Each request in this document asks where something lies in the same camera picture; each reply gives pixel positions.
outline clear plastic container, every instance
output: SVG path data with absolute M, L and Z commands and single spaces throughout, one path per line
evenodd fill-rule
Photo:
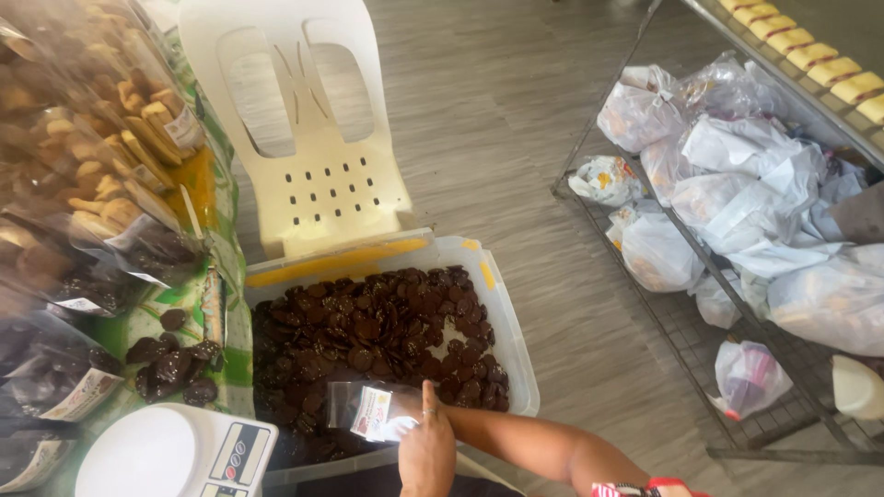
M 522 328 L 494 257 L 476 240 L 459 236 L 436 238 L 431 229 L 423 228 L 388 235 L 330 254 L 255 264 L 246 269 L 246 302 L 254 307 L 261 301 L 276 299 L 294 285 L 308 286 L 344 277 L 356 280 L 369 274 L 408 267 L 427 271 L 449 265 L 462 265 L 469 272 L 479 301 L 488 309 L 488 321 L 497 340 L 494 355 L 509 375 L 509 412 L 535 416 L 540 408 L 540 392 Z M 394 463 L 396 458 L 397 448 L 391 447 L 331 463 L 268 471 L 263 484 L 268 488 L 328 478 Z

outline grey vinyl floor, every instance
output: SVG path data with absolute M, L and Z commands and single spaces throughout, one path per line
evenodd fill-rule
M 475 238 L 492 251 L 537 375 L 540 417 L 595 432 L 652 475 L 716 496 L 876 494 L 881 469 L 710 459 L 690 407 L 696 395 L 682 388 L 627 278 L 586 219 L 550 193 L 648 3 L 366 0 L 393 149 L 415 211 L 437 235 Z M 666 0 L 635 60 L 683 76 L 726 49 Z M 370 111 L 352 72 L 338 67 L 321 67 L 333 111 L 345 135 L 364 136 Z M 268 116 L 246 119 L 255 141 L 285 150 L 290 142 Z M 598 132 L 582 149 L 610 151 Z M 240 243 L 250 263 L 260 262 L 255 197 L 244 171 L 238 177 Z M 824 439 L 814 430 L 800 436 Z M 527 494 L 573 495 L 465 451 Z

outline white plastic chair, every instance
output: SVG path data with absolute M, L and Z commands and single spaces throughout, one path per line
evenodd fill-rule
M 181 41 L 252 184 L 269 259 L 304 256 L 416 227 L 392 152 L 377 40 L 362 0 L 188 0 Z M 374 131 L 341 137 L 310 45 L 353 53 L 368 90 Z M 235 61 L 269 53 L 296 153 L 262 157 L 226 78 Z

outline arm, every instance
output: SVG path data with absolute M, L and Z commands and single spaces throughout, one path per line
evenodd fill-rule
M 593 483 L 645 486 L 649 476 L 617 447 L 574 426 L 443 406 L 457 440 L 590 495 Z

